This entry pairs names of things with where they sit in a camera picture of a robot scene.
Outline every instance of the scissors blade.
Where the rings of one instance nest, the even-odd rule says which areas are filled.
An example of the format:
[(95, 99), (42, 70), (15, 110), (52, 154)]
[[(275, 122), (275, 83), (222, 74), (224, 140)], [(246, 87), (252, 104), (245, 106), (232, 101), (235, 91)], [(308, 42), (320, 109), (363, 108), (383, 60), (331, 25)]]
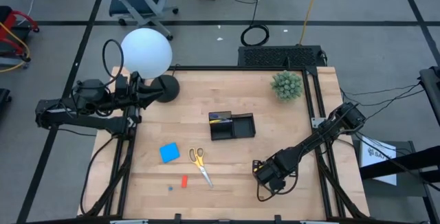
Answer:
[(206, 181), (209, 183), (209, 186), (213, 188), (214, 186), (212, 185), (211, 179), (209, 178), (208, 173), (203, 166), (200, 166), (200, 171), (204, 175)]

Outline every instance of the blue block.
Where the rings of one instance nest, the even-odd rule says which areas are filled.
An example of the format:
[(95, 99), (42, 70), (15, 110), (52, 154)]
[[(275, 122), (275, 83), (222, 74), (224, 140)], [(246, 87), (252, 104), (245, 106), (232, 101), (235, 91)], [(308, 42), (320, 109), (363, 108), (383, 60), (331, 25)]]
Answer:
[(174, 159), (180, 157), (179, 149), (177, 149), (177, 144), (175, 142), (165, 145), (159, 149), (160, 156), (164, 163), (170, 162)]

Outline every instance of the yellow scissors handle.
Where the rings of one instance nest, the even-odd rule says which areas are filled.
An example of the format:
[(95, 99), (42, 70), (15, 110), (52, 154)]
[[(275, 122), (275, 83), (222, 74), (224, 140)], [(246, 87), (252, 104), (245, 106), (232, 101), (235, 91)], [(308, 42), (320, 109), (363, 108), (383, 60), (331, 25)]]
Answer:
[(204, 166), (204, 154), (203, 148), (190, 148), (189, 157), (192, 163), (196, 164), (198, 167)]

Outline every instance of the white paper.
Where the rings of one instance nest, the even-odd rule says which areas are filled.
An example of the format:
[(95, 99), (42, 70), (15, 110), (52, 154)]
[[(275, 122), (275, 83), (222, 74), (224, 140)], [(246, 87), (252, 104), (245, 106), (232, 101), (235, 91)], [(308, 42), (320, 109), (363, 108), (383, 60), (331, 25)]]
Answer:
[[(383, 142), (379, 142), (375, 139), (371, 139), (365, 136), (362, 136), (362, 140), (364, 140), (366, 143), (370, 144), (371, 146), (377, 148), (378, 150), (382, 151), (385, 155), (388, 155), (390, 158), (396, 158), (396, 147), (391, 146), (390, 144), (386, 144)], [(371, 148), (370, 146), (366, 145), (365, 143), (361, 142), (360, 145), (360, 166), (369, 166), (371, 164), (376, 164), (382, 161), (386, 161), (387, 158), (383, 156), (381, 153), (379, 153), (374, 148)], [(397, 185), (397, 177), (396, 175), (386, 175), (381, 177), (374, 178), (376, 180), (382, 181), (384, 183), (389, 183), (394, 186)]]

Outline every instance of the scissors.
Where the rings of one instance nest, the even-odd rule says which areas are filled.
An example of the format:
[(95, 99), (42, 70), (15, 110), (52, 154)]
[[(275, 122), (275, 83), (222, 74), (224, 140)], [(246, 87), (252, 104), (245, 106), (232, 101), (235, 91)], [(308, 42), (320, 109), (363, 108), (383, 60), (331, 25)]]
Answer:
[(191, 162), (197, 165), (201, 173), (204, 175), (206, 181), (209, 183), (209, 186), (212, 188), (213, 185), (211, 179), (209, 178), (204, 166), (204, 154), (205, 150), (203, 148), (190, 148), (189, 150), (189, 157)]

